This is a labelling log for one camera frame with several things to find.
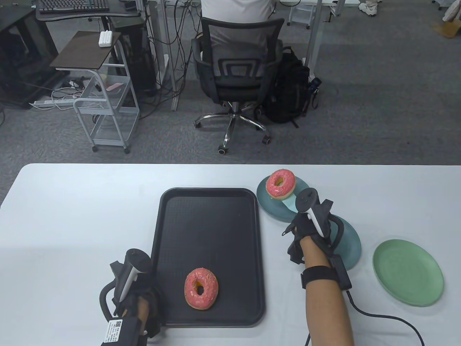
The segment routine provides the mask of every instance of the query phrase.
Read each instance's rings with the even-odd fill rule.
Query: plate
[[[387,292],[413,306],[429,306],[443,293],[443,274],[422,247],[402,239],[381,243],[373,254],[373,269]]]
[[[274,219],[291,223],[296,216],[296,213],[289,210],[283,202],[271,198],[266,191],[266,181],[269,177],[265,177],[256,189],[256,196],[261,208],[272,216]],[[294,194],[297,195],[302,190],[307,189],[309,185],[301,178],[296,177],[296,187]],[[355,229],[345,219],[339,217],[344,223],[344,234],[341,242],[335,250],[335,253],[343,259],[344,266],[347,270],[352,269],[360,259],[362,246],[360,237]],[[338,232],[338,226],[330,221],[331,225],[331,240],[334,241]]]

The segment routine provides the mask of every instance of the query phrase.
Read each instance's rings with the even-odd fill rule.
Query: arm
[[[306,268],[330,267],[311,237],[300,241]],[[313,346],[354,346],[349,315],[339,285],[331,280],[306,285],[306,318]]]

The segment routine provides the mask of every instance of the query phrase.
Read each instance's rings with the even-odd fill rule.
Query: sneaker
[[[362,2],[360,5],[359,5],[359,10],[366,13],[367,15],[369,15],[370,17],[374,17],[376,16],[376,13],[378,13],[378,6],[371,6],[371,7],[368,7],[366,5],[366,3]]]

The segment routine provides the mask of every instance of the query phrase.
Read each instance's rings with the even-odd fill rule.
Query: teal plate
[[[265,177],[258,188],[256,189],[256,197],[261,208],[272,216],[274,219],[291,223],[296,216],[296,213],[289,210],[283,202],[271,198],[266,191],[266,181],[269,177]],[[296,187],[294,194],[297,195],[302,190],[307,189],[307,185],[302,179],[296,177]],[[344,223],[344,234],[341,242],[335,250],[335,253],[340,255],[343,259],[344,266],[347,270],[352,269],[359,261],[362,253],[362,245],[360,242],[359,235],[355,229],[349,224],[345,219],[339,217]],[[338,232],[338,226],[330,221],[331,225],[331,240],[333,241],[336,238]]]

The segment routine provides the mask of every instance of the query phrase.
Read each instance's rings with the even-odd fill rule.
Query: label sticker
[[[118,336],[120,335],[120,330],[122,329],[123,320],[110,320],[107,325],[106,338],[104,343],[107,342],[117,342]]]

